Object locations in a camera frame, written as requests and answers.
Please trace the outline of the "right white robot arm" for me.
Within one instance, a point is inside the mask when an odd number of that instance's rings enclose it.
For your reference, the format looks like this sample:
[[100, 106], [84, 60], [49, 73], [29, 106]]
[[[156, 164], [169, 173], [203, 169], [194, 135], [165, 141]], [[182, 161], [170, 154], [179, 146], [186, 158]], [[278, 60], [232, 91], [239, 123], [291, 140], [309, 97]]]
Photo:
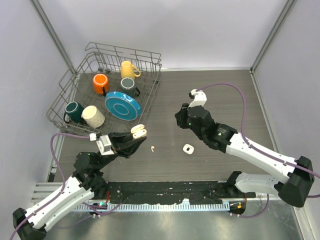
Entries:
[[243, 138], [236, 129], [217, 123], [203, 106], [184, 103], [174, 115], [177, 126], [190, 129], [210, 149], [236, 156], [263, 169], [266, 174], [234, 171], [227, 179], [226, 193], [233, 198], [258, 192], [278, 196], [285, 203], [301, 208], [315, 181], [312, 161], [282, 155]]

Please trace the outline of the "white earbud charging case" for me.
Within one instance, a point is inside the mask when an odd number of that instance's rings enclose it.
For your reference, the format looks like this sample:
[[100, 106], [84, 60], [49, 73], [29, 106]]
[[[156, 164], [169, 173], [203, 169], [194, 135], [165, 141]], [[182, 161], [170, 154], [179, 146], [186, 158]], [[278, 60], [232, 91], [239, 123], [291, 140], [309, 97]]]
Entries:
[[188, 155], [192, 155], [194, 153], [195, 148], [190, 144], [185, 144], [182, 147], [182, 151]]

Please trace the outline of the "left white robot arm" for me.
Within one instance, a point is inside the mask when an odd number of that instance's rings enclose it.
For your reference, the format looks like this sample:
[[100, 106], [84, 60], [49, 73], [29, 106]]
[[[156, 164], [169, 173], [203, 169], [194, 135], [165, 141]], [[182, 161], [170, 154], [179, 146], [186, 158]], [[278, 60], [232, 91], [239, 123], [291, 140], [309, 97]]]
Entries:
[[137, 125], [129, 132], [91, 133], [98, 152], [81, 152], [76, 157], [75, 172], [62, 179], [62, 185], [45, 199], [13, 214], [14, 235], [22, 240], [43, 240], [47, 232], [66, 214], [91, 199], [102, 199], [108, 190], [101, 169], [118, 157], [130, 158], [146, 140], [147, 130]]

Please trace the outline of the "beige earbud case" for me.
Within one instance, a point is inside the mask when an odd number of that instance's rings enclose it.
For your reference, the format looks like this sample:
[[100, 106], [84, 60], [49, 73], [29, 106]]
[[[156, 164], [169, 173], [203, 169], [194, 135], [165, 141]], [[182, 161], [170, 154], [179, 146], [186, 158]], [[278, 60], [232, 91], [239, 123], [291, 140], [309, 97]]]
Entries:
[[147, 130], [144, 124], [138, 124], [131, 128], [130, 130], [133, 139], [139, 139], [147, 136]]

